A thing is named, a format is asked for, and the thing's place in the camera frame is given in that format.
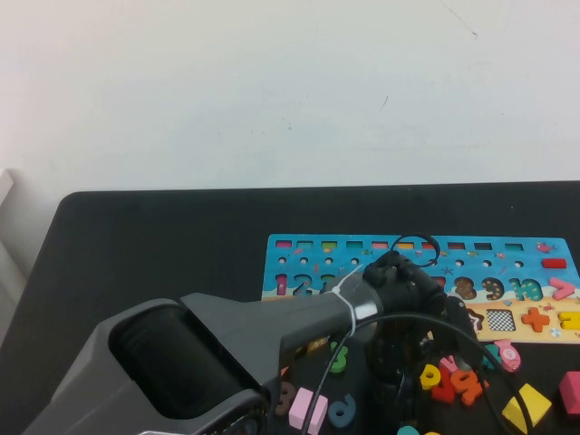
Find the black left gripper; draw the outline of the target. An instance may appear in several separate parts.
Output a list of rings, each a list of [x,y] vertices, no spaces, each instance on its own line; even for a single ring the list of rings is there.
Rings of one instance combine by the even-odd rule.
[[[419,366],[424,357],[421,343],[427,338],[425,314],[382,314],[371,320],[374,326],[366,344],[366,363],[372,384],[379,420],[414,424]]]

